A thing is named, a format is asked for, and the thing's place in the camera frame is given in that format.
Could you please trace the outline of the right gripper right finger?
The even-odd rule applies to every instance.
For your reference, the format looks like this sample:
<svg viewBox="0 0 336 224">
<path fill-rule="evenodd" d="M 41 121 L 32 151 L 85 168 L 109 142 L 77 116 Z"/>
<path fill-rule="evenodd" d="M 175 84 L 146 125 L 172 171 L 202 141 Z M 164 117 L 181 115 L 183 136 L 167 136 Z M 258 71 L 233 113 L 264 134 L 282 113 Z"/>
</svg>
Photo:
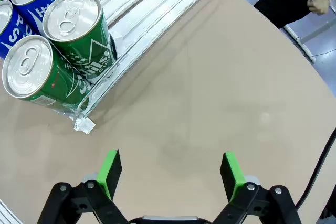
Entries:
<svg viewBox="0 0 336 224">
<path fill-rule="evenodd" d="M 228 204 L 213 223 L 243 223 L 249 215 L 261 223 L 301 223 L 289 190 L 282 185 L 266 190 L 248 182 L 233 152 L 223 154 L 220 174 Z"/>
</svg>

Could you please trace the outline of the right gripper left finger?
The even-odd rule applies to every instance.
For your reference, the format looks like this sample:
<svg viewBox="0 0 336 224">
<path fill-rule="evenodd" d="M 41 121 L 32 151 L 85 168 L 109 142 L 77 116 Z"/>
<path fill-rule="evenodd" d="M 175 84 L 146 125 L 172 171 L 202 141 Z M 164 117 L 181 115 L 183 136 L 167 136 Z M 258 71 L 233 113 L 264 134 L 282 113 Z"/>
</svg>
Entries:
<svg viewBox="0 0 336 224">
<path fill-rule="evenodd" d="M 96 177 L 76 187 L 54 184 L 38 223 L 77 223 L 83 213 L 93 213 L 98 223 L 128 223 L 113 202 L 122 172 L 119 150 L 110 150 Z"/>
</svg>

